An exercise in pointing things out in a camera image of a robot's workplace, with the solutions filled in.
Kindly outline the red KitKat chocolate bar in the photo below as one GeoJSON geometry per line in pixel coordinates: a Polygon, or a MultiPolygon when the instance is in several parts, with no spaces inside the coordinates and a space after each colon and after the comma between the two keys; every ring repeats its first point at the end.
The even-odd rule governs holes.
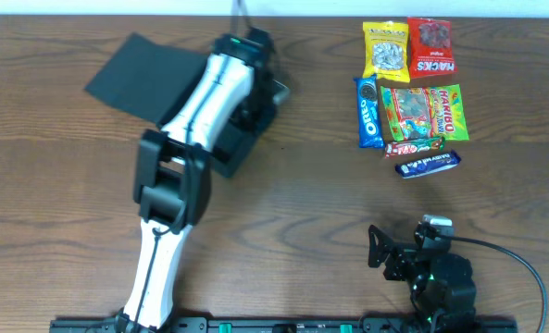
{"type": "Polygon", "coordinates": [[[427,152],[431,150],[442,150],[444,147],[445,139],[442,136],[415,139],[401,142],[390,142],[385,147],[385,158],[417,154],[421,152],[427,152]]]}

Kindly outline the blue Oreo cookie pack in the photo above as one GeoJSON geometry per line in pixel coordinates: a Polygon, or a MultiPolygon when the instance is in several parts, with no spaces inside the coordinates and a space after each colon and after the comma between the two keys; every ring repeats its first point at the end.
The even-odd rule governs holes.
{"type": "Polygon", "coordinates": [[[356,78],[356,106],[358,113],[358,134],[360,148],[383,149],[379,117],[377,75],[356,78]]]}

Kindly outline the black gift box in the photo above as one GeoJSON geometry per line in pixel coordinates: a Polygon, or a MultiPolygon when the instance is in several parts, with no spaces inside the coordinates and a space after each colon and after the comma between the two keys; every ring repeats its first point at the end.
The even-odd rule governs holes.
{"type": "Polygon", "coordinates": [[[209,54],[133,33],[85,90],[105,105],[154,124],[177,149],[200,146],[212,168],[229,178],[264,133],[236,129],[234,109],[250,92],[251,67],[272,71],[272,54],[273,42],[259,29],[243,38],[224,34],[209,54]]]}

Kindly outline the green Haribo gummy bag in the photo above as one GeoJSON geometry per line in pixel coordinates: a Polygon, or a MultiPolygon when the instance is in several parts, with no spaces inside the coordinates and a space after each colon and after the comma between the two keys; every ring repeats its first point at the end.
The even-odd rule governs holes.
{"type": "Polygon", "coordinates": [[[460,86],[423,88],[381,87],[393,139],[397,142],[432,137],[468,141],[460,86]]]}

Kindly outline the yellow seeds snack bag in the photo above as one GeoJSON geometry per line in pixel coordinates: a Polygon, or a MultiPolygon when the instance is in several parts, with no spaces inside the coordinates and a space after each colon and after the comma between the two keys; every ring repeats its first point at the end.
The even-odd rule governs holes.
{"type": "Polygon", "coordinates": [[[407,68],[409,28],[406,23],[384,21],[362,24],[366,50],[363,78],[410,82],[407,68]]]}

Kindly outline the red Hacks candy bag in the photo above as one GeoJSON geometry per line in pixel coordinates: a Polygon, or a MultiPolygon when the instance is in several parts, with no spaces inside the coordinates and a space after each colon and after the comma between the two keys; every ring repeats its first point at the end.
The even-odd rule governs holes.
{"type": "Polygon", "coordinates": [[[411,79],[457,73],[452,48],[452,24],[432,18],[408,18],[411,79]]]}

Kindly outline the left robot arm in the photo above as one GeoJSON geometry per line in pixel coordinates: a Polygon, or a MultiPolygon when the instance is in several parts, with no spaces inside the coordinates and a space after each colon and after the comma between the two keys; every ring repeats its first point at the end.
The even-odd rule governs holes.
{"type": "Polygon", "coordinates": [[[274,42],[251,28],[216,39],[188,100],[140,141],[133,199],[142,243],[131,296],[117,332],[168,330],[185,242],[207,209],[211,172],[232,176],[277,114],[288,88],[268,65],[274,42]]]}

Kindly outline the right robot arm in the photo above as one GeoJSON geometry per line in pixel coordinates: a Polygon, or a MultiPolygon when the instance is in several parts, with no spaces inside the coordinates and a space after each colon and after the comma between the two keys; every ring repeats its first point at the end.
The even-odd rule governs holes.
{"type": "Polygon", "coordinates": [[[468,259],[450,252],[455,229],[450,219],[425,215],[413,244],[392,240],[379,228],[368,228],[368,266],[384,265],[383,276],[404,281],[414,307],[410,330],[468,332],[475,320],[476,287],[468,259]]]}

